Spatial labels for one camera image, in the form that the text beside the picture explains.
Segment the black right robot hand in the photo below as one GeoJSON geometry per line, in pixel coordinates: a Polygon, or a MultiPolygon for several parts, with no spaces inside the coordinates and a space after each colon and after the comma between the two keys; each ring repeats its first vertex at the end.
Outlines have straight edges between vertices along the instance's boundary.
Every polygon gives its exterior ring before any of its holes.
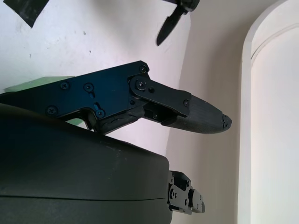
{"type": "Polygon", "coordinates": [[[150,79],[143,61],[0,96],[3,224],[169,224],[203,213],[191,180],[159,154],[108,134],[140,118],[193,133],[232,120],[150,79]]]}

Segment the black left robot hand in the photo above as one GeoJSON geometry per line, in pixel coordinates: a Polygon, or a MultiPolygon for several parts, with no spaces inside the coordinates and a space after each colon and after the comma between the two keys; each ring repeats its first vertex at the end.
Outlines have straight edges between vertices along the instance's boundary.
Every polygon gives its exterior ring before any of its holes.
{"type": "Polygon", "coordinates": [[[193,12],[197,8],[200,0],[166,0],[166,2],[176,5],[176,8],[160,28],[156,38],[157,46],[160,46],[171,34],[183,15],[193,12]]]}

